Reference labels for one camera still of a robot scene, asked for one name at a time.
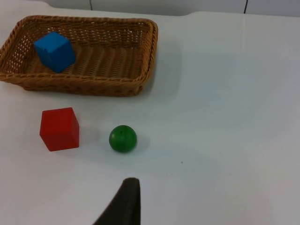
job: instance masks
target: white wall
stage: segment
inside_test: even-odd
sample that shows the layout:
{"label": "white wall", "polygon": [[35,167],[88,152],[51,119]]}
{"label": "white wall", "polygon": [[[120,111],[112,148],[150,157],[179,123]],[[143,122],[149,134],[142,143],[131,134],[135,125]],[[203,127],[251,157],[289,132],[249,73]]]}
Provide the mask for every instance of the white wall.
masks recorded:
{"label": "white wall", "polygon": [[300,0],[249,0],[247,14],[300,16]]}
{"label": "white wall", "polygon": [[72,9],[90,9],[89,0],[37,0],[47,2],[52,7],[72,8]]}
{"label": "white wall", "polygon": [[[58,8],[90,9],[89,0],[40,0]],[[196,11],[243,13],[246,0],[91,0],[93,10],[186,15]]]}

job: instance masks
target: green ball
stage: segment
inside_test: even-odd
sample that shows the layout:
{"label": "green ball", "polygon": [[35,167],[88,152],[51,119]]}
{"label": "green ball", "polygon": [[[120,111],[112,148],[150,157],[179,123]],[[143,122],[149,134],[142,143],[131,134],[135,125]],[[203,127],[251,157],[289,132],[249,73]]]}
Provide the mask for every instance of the green ball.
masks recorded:
{"label": "green ball", "polygon": [[112,149],[118,152],[126,153],[131,151],[137,142],[135,131],[126,125],[120,125],[114,128],[109,135],[109,144]]}

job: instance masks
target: wicker basket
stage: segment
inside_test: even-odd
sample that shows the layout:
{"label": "wicker basket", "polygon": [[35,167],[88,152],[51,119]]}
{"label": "wicker basket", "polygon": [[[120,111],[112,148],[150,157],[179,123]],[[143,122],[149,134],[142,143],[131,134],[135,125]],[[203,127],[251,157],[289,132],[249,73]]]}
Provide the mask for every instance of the wicker basket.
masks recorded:
{"label": "wicker basket", "polygon": [[[33,43],[49,32],[67,37],[76,63],[62,73],[43,66]],[[157,25],[147,19],[28,16],[0,49],[0,81],[25,90],[134,96],[154,68]]]}

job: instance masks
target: toy block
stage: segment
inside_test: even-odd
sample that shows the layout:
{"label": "toy block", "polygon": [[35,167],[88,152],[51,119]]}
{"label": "toy block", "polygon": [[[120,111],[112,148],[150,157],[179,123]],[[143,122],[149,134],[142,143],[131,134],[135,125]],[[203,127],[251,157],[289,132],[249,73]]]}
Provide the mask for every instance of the toy block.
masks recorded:
{"label": "toy block", "polygon": [[37,40],[34,48],[41,63],[56,73],[62,72],[76,60],[71,42],[56,32]]}
{"label": "toy block", "polygon": [[79,147],[79,124],[72,108],[46,110],[39,132],[49,151]]}

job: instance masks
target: red cube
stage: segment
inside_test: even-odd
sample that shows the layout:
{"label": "red cube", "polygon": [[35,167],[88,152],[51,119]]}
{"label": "red cube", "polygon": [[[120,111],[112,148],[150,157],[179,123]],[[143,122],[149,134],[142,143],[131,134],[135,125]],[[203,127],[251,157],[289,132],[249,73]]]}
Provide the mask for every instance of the red cube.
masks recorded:
{"label": "red cube", "polygon": [[49,151],[78,148],[79,124],[73,109],[43,111],[39,135]]}

